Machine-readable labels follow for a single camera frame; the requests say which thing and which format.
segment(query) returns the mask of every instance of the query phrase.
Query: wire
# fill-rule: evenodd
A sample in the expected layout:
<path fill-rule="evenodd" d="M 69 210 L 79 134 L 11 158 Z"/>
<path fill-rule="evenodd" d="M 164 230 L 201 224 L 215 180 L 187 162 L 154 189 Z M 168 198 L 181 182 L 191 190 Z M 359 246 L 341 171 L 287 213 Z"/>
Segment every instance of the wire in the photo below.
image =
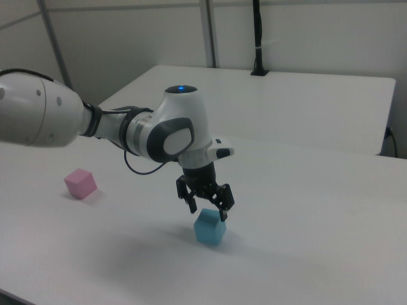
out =
<path fill-rule="evenodd" d="M 35 72 L 35 71 L 31 71 L 31 70 L 27 70 L 27 69 L 6 69 L 6 70 L 2 70 L 0 71 L 0 76 L 6 75 L 6 74 L 10 74 L 10 73 L 27 73 L 27 74 L 32 74 L 35 76 L 39 76 L 41 78 L 45 78 L 49 81 L 53 81 L 53 79 L 47 75 Z"/>
<path fill-rule="evenodd" d="M 395 156 L 396 158 L 398 158 L 398 157 L 397 157 L 396 139 L 394 138 L 394 134 L 393 134 L 392 130 L 390 130 L 389 135 L 391 135 L 391 136 L 392 136 L 392 139 L 393 139 L 393 144 L 394 144 L 394 156 Z"/>
<path fill-rule="evenodd" d="M 126 152 L 126 151 L 124 152 L 124 157 L 125 157 L 125 163 L 126 163 L 127 167 L 128 167 L 132 172 L 136 173 L 137 175 L 150 175 L 151 173 L 155 173 L 155 172 L 156 172 L 157 170 L 159 170 L 161 167 L 163 167 L 164 165 L 166 165 L 166 163 L 163 163 L 163 164 L 161 164 L 159 167 L 155 168 L 154 170 L 152 170 L 152 171 L 150 171 L 150 172 L 141 173 L 141 172 L 138 172 L 137 170 L 134 170 L 134 169 L 130 166 L 130 164 L 128 164 L 128 161 L 127 161 L 127 152 Z"/>

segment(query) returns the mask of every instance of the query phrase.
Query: white table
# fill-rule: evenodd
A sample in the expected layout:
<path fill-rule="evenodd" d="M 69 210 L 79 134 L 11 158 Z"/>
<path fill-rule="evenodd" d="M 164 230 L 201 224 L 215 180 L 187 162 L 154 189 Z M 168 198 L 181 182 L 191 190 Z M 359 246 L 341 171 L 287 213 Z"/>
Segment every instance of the white table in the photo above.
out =
<path fill-rule="evenodd" d="M 382 149 L 395 81 L 159 65 L 102 105 L 156 109 L 174 85 L 201 91 L 213 133 L 374 155 Z"/>
<path fill-rule="evenodd" d="M 177 164 L 139 177 L 105 140 L 0 144 L 0 289 L 37 305 L 406 304 L 405 160 L 230 140 L 218 247 L 195 241 Z M 76 168 L 100 189 L 83 201 L 62 180 Z"/>

